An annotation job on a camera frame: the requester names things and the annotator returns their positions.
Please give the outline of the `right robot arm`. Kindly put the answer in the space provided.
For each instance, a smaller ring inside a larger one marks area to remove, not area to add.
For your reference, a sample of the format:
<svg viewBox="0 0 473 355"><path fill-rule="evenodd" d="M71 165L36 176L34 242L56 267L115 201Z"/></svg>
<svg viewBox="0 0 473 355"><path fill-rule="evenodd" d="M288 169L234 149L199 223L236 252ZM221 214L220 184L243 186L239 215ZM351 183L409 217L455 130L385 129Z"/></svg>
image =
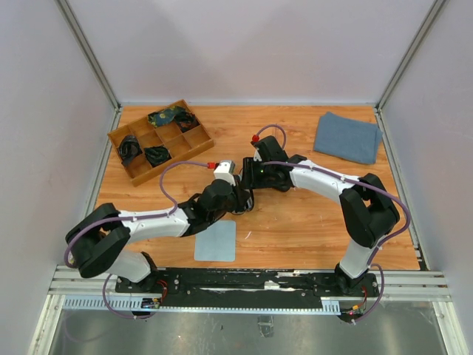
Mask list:
<svg viewBox="0 0 473 355"><path fill-rule="evenodd" d="M335 287L353 295L361 287L372 255L400 220L392 195L377 175L343 175L315 164L301 155L288 157L274 136L252 137L253 158L245 158L243 185L250 190L276 189L287 192L299 188L338 203L350 243L335 267Z"/></svg>

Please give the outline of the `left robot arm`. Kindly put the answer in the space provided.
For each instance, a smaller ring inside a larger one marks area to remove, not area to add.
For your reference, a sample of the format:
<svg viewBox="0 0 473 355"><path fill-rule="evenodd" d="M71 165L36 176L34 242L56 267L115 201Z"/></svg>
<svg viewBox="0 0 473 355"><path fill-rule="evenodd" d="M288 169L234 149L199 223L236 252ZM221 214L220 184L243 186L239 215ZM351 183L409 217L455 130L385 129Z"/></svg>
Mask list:
<svg viewBox="0 0 473 355"><path fill-rule="evenodd" d="M114 274L148 293L158 284L155 264L143 252L126 250L126 245L158 237L195 235L225 214L241 214L252 206L250 189L221 179L170 209L129 212L116 209L113 203L104 203L67 233L64 262L76 268L84 279Z"/></svg>

